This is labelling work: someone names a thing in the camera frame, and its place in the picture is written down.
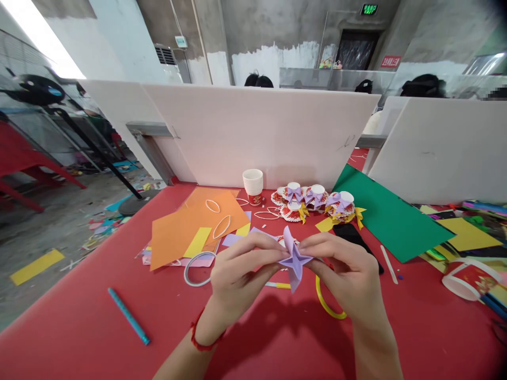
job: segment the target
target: yellow paper ring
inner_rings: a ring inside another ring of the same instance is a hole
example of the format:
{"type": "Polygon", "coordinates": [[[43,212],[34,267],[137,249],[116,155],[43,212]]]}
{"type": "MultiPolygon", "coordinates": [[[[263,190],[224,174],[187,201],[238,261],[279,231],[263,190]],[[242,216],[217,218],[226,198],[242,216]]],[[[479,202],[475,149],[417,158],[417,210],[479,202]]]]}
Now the yellow paper ring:
{"type": "Polygon", "coordinates": [[[324,301],[324,297],[322,297],[322,292],[321,292],[321,279],[319,276],[315,276],[315,288],[317,289],[317,297],[318,297],[318,300],[321,302],[321,305],[322,307],[324,308],[324,310],[327,311],[327,313],[333,317],[333,318],[336,318],[336,319],[345,319],[347,317],[347,314],[345,313],[345,311],[343,311],[341,314],[338,314],[338,313],[335,313],[333,310],[331,310],[331,308],[326,304],[326,301],[324,301]]]}

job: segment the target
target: green cardstock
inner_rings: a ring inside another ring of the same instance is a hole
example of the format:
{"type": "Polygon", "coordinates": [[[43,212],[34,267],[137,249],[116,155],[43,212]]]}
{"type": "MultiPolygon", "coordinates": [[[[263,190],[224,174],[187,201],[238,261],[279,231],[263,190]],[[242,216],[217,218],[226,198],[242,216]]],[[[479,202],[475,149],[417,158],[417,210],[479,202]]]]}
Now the green cardstock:
{"type": "Polygon", "coordinates": [[[455,235],[367,175],[347,164],[333,191],[348,191],[366,208],[363,224],[400,262],[407,262],[455,235]]]}

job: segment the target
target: doorway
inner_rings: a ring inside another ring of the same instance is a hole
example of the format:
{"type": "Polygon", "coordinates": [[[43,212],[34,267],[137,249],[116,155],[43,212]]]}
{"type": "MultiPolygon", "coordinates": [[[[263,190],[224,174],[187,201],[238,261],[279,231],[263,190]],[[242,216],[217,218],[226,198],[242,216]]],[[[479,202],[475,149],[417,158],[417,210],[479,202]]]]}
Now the doorway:
{"type": "Polygon", "coordinates": [[[367,70],[379,37],[379,31],[344,29],[336,62],[341,62],[343,70],[367,70]]]}

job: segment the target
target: purple paper star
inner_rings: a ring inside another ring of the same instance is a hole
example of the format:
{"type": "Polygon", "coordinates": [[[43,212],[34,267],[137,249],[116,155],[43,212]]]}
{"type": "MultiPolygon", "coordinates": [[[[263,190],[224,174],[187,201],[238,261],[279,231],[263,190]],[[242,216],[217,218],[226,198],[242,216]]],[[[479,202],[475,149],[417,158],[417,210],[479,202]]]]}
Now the purple paper star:
{"type": "Polygon", "coordinates": [[[299,253],[294,243],[294,238],[290,234],[289,226],[286,226],[284,229],[284,242],[290,257],[279,261],[279,263],[289,268],[290,290],[294,294],[303,277],[303,265],[313,259],[313,257],[302,256],[299,253]]]}

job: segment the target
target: green exit sign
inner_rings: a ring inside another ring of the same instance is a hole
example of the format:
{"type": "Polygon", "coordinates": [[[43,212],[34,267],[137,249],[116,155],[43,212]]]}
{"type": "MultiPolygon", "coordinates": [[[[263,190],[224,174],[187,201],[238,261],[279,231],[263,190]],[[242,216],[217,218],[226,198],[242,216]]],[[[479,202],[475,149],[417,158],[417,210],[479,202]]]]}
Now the green exit sign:
{"type": "Polygon", "coordinates": [[[375,13],[377,13],[378,8],[378,4],[363,4],[363,7],[361,8],[361,15],[373,16],[375,13]]]}

